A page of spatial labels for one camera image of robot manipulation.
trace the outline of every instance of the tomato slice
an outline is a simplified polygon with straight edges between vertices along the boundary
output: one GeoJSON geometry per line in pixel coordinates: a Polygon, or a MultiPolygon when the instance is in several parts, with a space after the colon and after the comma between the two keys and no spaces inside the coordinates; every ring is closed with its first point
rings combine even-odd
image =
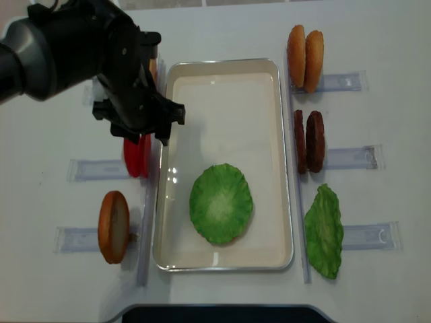
{"type": "Polygon", "coordinates": [[[126,168],[131,177],[137,178],[141,174],[139,164],[139,145],[134,144],[128,139],[124,139],[124,161],[126,162],[126,168]]]}
{"type": "Polygon", "coordinates": [[[148,178],[150,173],[151,135],[142,136],[139,140],[139,156],[141,156],[141,176],[148,178]]]}

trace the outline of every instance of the metal tray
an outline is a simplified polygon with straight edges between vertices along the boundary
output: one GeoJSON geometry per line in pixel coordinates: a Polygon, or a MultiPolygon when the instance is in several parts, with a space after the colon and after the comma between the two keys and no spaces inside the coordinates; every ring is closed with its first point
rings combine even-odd
{"type": "Polygon", "coordinates": [[[268,59],[181,63],[166,96],[186,106],[161,156],[153,257],[165,271],[281,269],[293,257],[279,71],[268,59]],[[247,231],[231,244],[202,238],[189,216],[194,181],[229,163],[255,203],[247,231]]]}

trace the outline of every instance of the green lettuce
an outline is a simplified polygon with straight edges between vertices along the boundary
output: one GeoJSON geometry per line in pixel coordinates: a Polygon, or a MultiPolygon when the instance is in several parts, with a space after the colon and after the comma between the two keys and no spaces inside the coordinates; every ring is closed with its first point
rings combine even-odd
{"type": "Polygon", "coordinates": [[[190,194],[190,219],[211,244],[225,244],[243,233],[253,200],[242,172],[229,164],[211,166],[190,194]]]}
{"type": "Polygon", "coordinates": [[[337,278],[341,265],[344,230],[337,195],[322,184],[305,215],[307,255],[310,264],[322,276],[337,278]]]}

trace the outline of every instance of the white table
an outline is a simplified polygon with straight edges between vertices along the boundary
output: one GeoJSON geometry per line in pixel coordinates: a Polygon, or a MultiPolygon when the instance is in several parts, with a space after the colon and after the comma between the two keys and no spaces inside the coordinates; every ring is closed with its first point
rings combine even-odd
{"type": "MultiPolygon", "coordinates": [[[[109,190],[121,190],[131,207],[143,209],[137,180],[66,181],[71,158],[121,156],[122,141],[81,105],[79,85],[45,103],[23,97],[0,108],[0,321],[105,322],[141,303],[307,303],[338,322],[431,322],[430,10],[430,2],[394,0],[130,12],[141,29],[162,34],[168,67],[272,59],[281,71],[284,108],[290,29],[321,30],[324,72],[366,70],[369,92],[294,100],[294,107],[323,112],[330,147],[383,145],[385,170],[327,176],[343,224],[399,221],[401,251],[343,252],[335,282],[313,270],[305,285],[289,147],[295,259],[286,271],[169,275],[152,263],[148,286],[138,288],[136,266],[107,265],[97,253],[53,253],[55,228],[96,227],[109,190]]],[[[307,185],[313,191],[312,181],[307,185]]]]}

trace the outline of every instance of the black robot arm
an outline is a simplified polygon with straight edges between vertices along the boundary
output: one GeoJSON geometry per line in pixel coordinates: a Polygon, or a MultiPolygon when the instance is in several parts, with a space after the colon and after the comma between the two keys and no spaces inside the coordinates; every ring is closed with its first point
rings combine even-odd
{"type": "Polygon", "coordinates": [[[185,108],[161,96],[149,71],[161,37],[141,32],[109,0],[69,0],[59,10],[28,7],[0,41],[0,103],[19,94],[46,100],[97,76],[108,100],[94,102],[111,133],[137,142],[155,133],[164,145],[185,108]]]}

